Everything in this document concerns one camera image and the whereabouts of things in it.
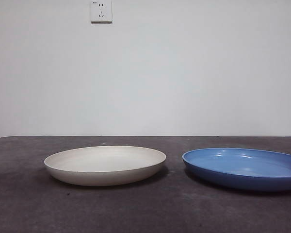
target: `electrical outlet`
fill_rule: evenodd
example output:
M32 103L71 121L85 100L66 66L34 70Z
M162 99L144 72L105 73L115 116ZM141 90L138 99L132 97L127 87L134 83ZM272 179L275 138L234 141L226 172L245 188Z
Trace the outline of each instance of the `electrical outlet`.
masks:
M93 0L91 2L91 22L112 22L111 0Z

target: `gray floor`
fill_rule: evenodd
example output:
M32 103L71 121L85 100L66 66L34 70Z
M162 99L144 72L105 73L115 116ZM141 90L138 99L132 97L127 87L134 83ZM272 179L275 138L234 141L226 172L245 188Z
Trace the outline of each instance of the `gray floor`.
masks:
M114 187L65 184L44 168L43 160L53 153L101 145L161 150L166 167ZM0 138L0 233L291 233L291 191L237 191L185 171L181 155L208 147L291 154L291 137Z

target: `blue plate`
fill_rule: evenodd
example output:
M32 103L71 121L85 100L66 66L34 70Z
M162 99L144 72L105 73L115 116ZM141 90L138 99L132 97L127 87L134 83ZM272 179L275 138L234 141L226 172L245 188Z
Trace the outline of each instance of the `blue plate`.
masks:
M254 191L291 189L291 155L266 150L207 148L182 159L196 176L223 186Z

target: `bowl rim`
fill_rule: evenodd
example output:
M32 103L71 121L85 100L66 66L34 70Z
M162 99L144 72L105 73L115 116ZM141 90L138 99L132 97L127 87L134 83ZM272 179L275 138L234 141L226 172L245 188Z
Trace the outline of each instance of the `bowl rim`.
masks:
M182 155L182 159L184 162L194 166L194 167L198 167L198 168L201 168L201 169L204 169L204 170L208 170L208 171L214 171L214 172L218 172L218 173L224 173L224 174L228 174L228 175L234 175L234 176L243 176L243 177L252 177L252 178L274 178L274 179L277 179L277 178L291 178L291 176L253 176L253 175L243 175L243 174L237 174L237 173L230 173L230 172L224 172L224 171L220 171L220 170L216 170L216 169L209 169L209 168L205 168L205 167L202 167L202 166L196 166L192 163L190 163L186 158L185 156L188 154L188 153L191 153L191 152L194 152L194 151L197 151L197 150L211 150L211 149L222 149L222 150L226 150L226 149L238 149L238 150L254 150L254 151L263 151L263 152L270 152L270 153L276 153L276 154L282 154L282 155L285 155L285 156L291 156L291 154L286 154L286 153L281 153L281 152L276 152L276 151L271 151L271 150L259 150L259 149L249 149L249 148L230 148L230 147L226 147L226 148L200 148L200 149L195 149L195 150L190 150L188 152L185 152L183 155Z
M59 169L59 168L56 168L56 167L53 167L53 166L50 166L47 164L47 159L49 159L50 157L53 157L53 156L56 156L58 155L59 153L63 153L63 152L67 152L67 151L72 151L72 150L80 150L80 149L86 149L86 148L105 148L105 147L125 147L125 148L128 148L128 147L133 147L133 148L142 148L142 149L147 149L147 150L153 150L153 151L156 151L156 152L159 152L161 155L163 155L163 160L159 163L156 163L156 164L153 164L153 165L149 165L149 166L143 166L143 167L138 167L138 168L133 168L133 169L125 169L125 170L113 170L113 171L73 171L73 170L66 170L66 169ZM144 169L144 168L148 168L148 167L152 167L152 166L157 166L157 165L160 165L162 163L165 162L167 156L165 153L159 151L159 150L156 150L156 149L152 149L152 148L147 148L147 147L135 147L135 146L117 146L117 145L112 145L112 146L93 146L93 147L80 147L80 148L74 148L74 149L70 149L70 150L64 150L64 151L60 151L60 152L57 152L55 154L52 154L48 157L46 157L44 159L44 165L48 168L51 168L51 169L54 169L54 170L58 170L58 171L64 171L64 172L77 172L77 173L110 173L110 172L122 172L122 171L134 171L134 170L140 170L140 169Z

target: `bowl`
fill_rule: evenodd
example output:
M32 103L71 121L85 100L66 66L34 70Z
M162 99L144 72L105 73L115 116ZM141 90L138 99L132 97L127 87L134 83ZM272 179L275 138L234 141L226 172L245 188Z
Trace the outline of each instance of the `bowl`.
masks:
M109 186L143 180L158 172L166 155L158 150L130 146L86 147L47 157L50 174L63 182Z
M186 152L187 169L219 185L253 191L291 190L291 155L266 150L207 148Z

